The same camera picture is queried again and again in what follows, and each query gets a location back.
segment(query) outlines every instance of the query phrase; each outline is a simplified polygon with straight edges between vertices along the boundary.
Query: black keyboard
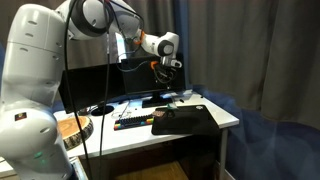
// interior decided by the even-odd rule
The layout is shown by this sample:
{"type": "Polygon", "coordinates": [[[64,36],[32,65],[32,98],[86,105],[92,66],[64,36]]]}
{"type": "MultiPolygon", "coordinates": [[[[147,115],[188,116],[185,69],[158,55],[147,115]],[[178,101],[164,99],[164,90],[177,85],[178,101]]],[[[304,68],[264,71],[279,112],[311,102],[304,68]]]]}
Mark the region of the black keyboard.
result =
{"type": "Polygon", "coordinates": [[[116,120],[114,123],[114,130],[128,129],[139,126],[146,126],[153,123],[153,115],[130,117],[125,119],[116,120]]]}

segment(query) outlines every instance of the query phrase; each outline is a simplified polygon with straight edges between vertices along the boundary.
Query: desk leg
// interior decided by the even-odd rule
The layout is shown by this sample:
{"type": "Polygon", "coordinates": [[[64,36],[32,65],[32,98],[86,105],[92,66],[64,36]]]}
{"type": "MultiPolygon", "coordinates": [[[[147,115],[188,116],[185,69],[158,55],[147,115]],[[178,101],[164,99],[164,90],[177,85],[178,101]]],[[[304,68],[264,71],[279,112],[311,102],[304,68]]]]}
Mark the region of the desk leg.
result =
{"type": "Polygon", "coordinates": [[[228,128],[222,129],[221,147],[220,147],[220,173],[219,180],[224,180],[225,166],[226,166],[226,154],[228,143],[228,128]]]}

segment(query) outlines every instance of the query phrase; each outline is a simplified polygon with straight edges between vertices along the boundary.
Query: monitor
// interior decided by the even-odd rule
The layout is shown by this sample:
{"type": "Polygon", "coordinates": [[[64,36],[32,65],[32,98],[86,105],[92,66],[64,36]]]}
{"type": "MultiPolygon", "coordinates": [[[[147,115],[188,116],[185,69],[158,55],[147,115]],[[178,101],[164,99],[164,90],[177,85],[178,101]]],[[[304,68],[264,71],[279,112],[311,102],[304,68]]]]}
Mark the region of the monitor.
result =
{"type": "MultiPolygon", "coordinates": [[[[182,55],[177,58],[183,64],[182,55]]],[[[142,108],[163,106],[172,103],[171,98],[164,98],[161,94],[168,91],[181,91],[186,89],[184,68],[176,68],[175,78],[168,84],[163,84],[156,79],[154,70],[150,62],[160,61],[160,57],[134,57],[122,59],[121,67],[123,70],[135,69],[123,72],[125,92],[127,95],[151,94],[152,98],[142,102],[142,108]]]]}
{"type": "MultiPolygon", "coordinates": [[[[110,64],[108,81],[108,102],[112,99],[125,95],[122,72],[117,66],[110,64]]],[[[63,71],[59,93],[67,113],[73,112],[72,104],[67,89],[65,71],[63,71]]],[[[68,71],[71,94],[77,110],[98,105],[92,115],[102,115],[105,91],[106,91],[107,65],[92,66],[86,68],[72,69],[68,71]]],[[[106,106],[106,112],[113,110],[113,107],[106,106]]]]}

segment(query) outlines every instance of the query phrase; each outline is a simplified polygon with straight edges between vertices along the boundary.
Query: black mouse pad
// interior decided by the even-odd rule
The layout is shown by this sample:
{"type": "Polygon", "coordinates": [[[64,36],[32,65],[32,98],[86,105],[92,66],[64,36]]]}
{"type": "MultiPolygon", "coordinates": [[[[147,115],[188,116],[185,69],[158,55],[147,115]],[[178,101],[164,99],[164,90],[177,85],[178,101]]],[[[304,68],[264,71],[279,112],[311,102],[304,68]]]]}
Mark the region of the black mouse pad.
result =
{"type": "Polygon", "coordinates": [[[154,112],[153,135],[192,134],[219,135],[220,129],[205,105],[157,108],[154,112]]]}

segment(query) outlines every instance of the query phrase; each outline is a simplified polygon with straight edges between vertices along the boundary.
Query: white desk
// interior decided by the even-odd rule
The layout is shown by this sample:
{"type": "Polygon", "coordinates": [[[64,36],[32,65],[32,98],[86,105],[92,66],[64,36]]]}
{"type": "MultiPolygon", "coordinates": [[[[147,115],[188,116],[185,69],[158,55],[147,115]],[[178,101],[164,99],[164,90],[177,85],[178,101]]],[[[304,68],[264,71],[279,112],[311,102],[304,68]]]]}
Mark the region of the white desk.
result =
{"type": "MultiPolygon", "coordinates": [[[[187,106],[204,104],[210,111],[213,118],[216,120],[220,129],[222,129],[222,143],[221,143],[221,154],[220,154],[220,179],[223,178],[225,169],[225,158],[226,158],[226,148],[227,148],[227,136],[228,127],[239,124],[239,119],[230,115],[228,112],[224,111],[214,103],[210,102],[201,95],[193,93],[191,91],[186,91],[183,94],[167,94],[166,96],[172,96],[175,100],[176,106],[187,106]]],[[[151,134],[152,126],[142,126],[137,128],[125,129],[114,131],[114,122],[118,119],[120,115],[128,106],[124,112],[124,116],[130,114],[130,116],[139,116],[151,114],[155,108],[141,108],[142,100],[131,100],[129,105],[128,102],[122,104],[111,104],[115,107],[114,111],[105,116],[104,122],[104,132],[103,132],[103,146],[102,155],[107,155],[111,153],[116,153],[120,151],[130,150],[138,147],[143,147],[147,145],[152,145],[160,142],[170,141],[185,136],[181,135],[164,135],[164,136],[154,136],[151,134]]],[[[60,120],[67,117],[73,116],[72,114],[65,114],[64,111],[54,113],[54,116],[60,120]]],[[[87,151],[89,157],[99,156],[100,148],[100,132],[101,132],[101,117],[90,116],[94,131],[92,135],[86,140],[87,151]]],[[[68,151],[69,157],[82,157],[84,156],[83,145],[80,145],[74,149],[68,151]]],[[[0,172],[10,171],[10,167],[4,167],[6,163],[0,164],[0,172]]]]}

